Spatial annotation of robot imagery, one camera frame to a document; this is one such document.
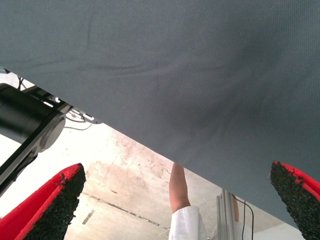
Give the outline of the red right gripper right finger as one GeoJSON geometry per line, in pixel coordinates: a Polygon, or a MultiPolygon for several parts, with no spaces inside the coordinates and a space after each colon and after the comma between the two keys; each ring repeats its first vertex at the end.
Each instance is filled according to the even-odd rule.
{"type": "Polygon", "coordinates": [[[320,238],[320,182],[289,164],[274,161],[270,181],[306,240],[320,238]]]}

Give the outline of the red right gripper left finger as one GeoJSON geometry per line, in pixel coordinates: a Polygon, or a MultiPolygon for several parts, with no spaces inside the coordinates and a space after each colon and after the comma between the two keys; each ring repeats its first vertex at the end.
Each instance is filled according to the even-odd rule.
{"type": "Polygon", "coordinates": [[[81,163],[62,169],[0,220],[0,238],[63,240],[85,181],[81,163]]]}

